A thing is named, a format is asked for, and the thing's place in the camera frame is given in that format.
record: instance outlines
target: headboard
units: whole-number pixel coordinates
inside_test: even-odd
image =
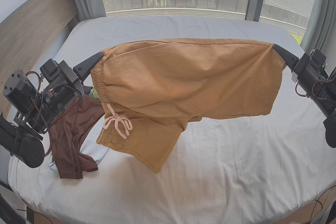
[[[61,30],[77,14],[74,0],[28,0],[0,23],[0,110],[11,104],[2,95],[16,69],[28,72]]]

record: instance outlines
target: white drawstring bow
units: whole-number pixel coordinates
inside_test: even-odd
[[[133,126],[132,126],[132,122],[128,119],[128,117],[126,117],[125,115],[119,115],[118,113],[116,113],[113,108],[111,107],[110,104],[107,104],[107,107],[109,108],[109,110],[111,111],[112,113],[112,116],[109,116],[107,117],[105,120],[104,120],[104,125],[103,125],[103,128],[104,129],[107,129],[108,126],[110,125],[110,123],[112,121],[114,121],[114,128],[115,130],[118,132],[118,134],[126,139],[126,136],[119,130],[118,128],[118,124],[119,122],[121,122],[124,127],[125,127],[125,130],[126,130],[126,135],[129,136],[129,131],[133,129]]]

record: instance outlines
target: white bed sheet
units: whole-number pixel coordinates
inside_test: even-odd
[[[74,66],[106,47],[171,37],[256,39],[303,54],[278,26],[141,16],[81,22],[56,60]],[[9,184],[30,208],[68,223],[274,222],[336,181],[336,150],[325,142],[325,118],[294,86],[286,68],[270,115],[189,123],[158,174],[131,155],[109,150],[98,171],[84,172],[81,180],[59,179],[47,166],[49,158],[31,169],[12,157]]]

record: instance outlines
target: mattress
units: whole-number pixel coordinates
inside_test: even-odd
[[[79,23],[56,56],[74,66],[117,44],[174,37],[242,38],[276,43],[300,57],[284,28],[198,16],[98,18]],[[91,85],[88,78],[86,85]],[[296,95],[289,68],[271,113],[191,122],[155,174],[135,157],[108,150],[98,171],[60,179],[11,157],[9,184],[30,208],[67,223],[271,223],[336,181],[336,149],[325,117]],[[97,132],[101,126],[95,126]],[[48,147],[45,138],[44,146]]]

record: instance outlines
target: wire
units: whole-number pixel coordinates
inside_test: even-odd
[[[30,74],[35,74],[38,77],[38,79],[39,79],[39,87],[37,88],[37,91],[39,92],[40,91],[40,87],[41,87],[41,77],[38,74],[38,72],[35,72],[35,71],[29,71],[28,73],[26,73],[26,75],[30,75]]]
[[[317,200],[315,200],[315,201],[319,202],[319,203],[322,205],[322,203],[319,201],[319,199],[321,199],[321,197],[322,197],[323,194],[325,194],[328,190],[330,190],[330,189],[332,189],[332,188],[334,188],[334,187],[336,187],[336,185],[334,185],[334,186],[328,188],[328,189],[327,189],[324,193],[322,193],[322,194],[320,195],[320,197],[319,197]],[[317,202],[315,203],[314,208],[313,208],[313,211],[311,212],[310,220],[311,220],[312,217],[313,217],[314,209],[315,209],[315,207],[316,207],[316,205],[317,205]]]
[[[33,103],[35,109],[36,109],[38,112],[40,112],[39,109],[38,109],[38,107],[37,107],[37,105],[35,104],[34,100],[33,100],[32,98],[30,98],[30,100],[31,100],[31,102]],[[49,153],[51,152],[51,148],[52,148],[52,146],[53,146],[53,139],[51,138],[51,134],[50,134],[49,127],[48,127],[47,123],[45,122],[44,117],[43,117],[42,115],[41,115],[41,118],[42,118],[44,124],[46,125],[46,127],[47,127],[47,131],[48,131],[48,134],[49,134],[49,148],[48,148],[48,151],[44,154],[44,156],[46,157],[46,156],[48,156]]]
[[[69,89],[71,89],[71,90],[73,90],[74,92],[76,92],[77,94],[78,94],[78,96],[79,96],[79,100],[78,100],[78,102],[76,103],[76,104],[74,104],[67,112],[65,112],[63,115],[61,115],[60,117],[58,117],[56,120],[54,120],[51,124],[50,124],[50,126],[52,126],[52,125],[54,125],[57,121],[59,121],[62,117],[64,117],[66,114],[68,114],[71,110],[73,110],[77,105],[79,105],[79,103],[81,102],[81,100],[82,100],[82,93],[79,91],[79,90],[77,90],[77,89],[75,89],[74,87],[71,87],[71,86],[69,86],[69,85],[67,85],[67,84],[61,84],[60,85],[60,87],[66,87],[66,88],[69,88]]]
[[[34,213],[37,213],[37,214],[39,214],[41,216],[44,216],[47,220],[50,221],[51,224],[53,224],[53,222],[48,217],[46,217],[44,214],[42,214],[42,213],[36,212],[34,210],[22,210],[22,209],[18,209],[18,208],[17,208],[17,210],[19,210],[19,211],[25,211],[25,212],[34,212]]]
[[[318,100],[324,100],[324,101],[328,101],[328,102],[331,102],[331,103],[335,103],[335,101],[333,101],[333,100],[329,100],[328,98],[322,98],[322,97],[320,97],[320,96],[315,95],[315,93],[314,93],[314,87],[316,86],[316,84],[318,84],[318,83],[330,83],[330,82],[334,82],[334,81],[335,81],[334,78],[333,78],[333,79],[328,79],[328,80],[318,80],[318,81],[316,81],[316,82],[314,83],[313,87],[311,88],[311,91],[312,91],[312,93],[313,93],[313,96],[314,96],[315,98],[317,98]]]
[[[296,84],[296,86],[295,86],[295,92],[296,92],[296,94],[298,95],[298,96],[301,96],[301,97],[306,97],[304,94],[299,94],[298,92],[297,92],[297,86],[298,86],[299,84],[297,83]]]
[[[35,121],[34,125],[31,127],[32,129],[34,129],[34,127],[35,127],[35,125],[36,125],[36,123],[37,123],[37,121],[39,120],[39,117],[40,117],[40,115],[41,115],[42,106],[43,106],[43,91],[42,91],[41,95],[42,95],[42,96],[41,96],[41,106],[40,106],[39,114],[38,114],[38,116],[37,116],[37,118],[36,118],[36,121]]]

